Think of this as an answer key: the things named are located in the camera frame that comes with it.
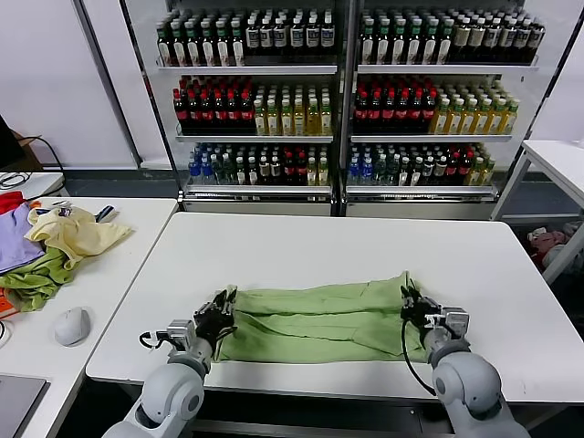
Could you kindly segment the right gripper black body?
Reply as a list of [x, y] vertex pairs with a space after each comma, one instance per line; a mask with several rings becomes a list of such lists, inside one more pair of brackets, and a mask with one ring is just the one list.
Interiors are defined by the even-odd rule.
[[432, 298], [405, 298], [401, 308], [401, 319], [411, 322], [416, 328], [432, 327], [428, 316], [440, 315], [441, 305]]

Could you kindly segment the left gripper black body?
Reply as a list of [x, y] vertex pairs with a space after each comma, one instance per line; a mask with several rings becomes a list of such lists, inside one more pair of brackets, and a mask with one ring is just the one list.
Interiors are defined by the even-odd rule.
[[193, 315], [195, 334], [205, 340], [220, 340], [236, 330], [235, 318], [231, 309], [207, 306]]

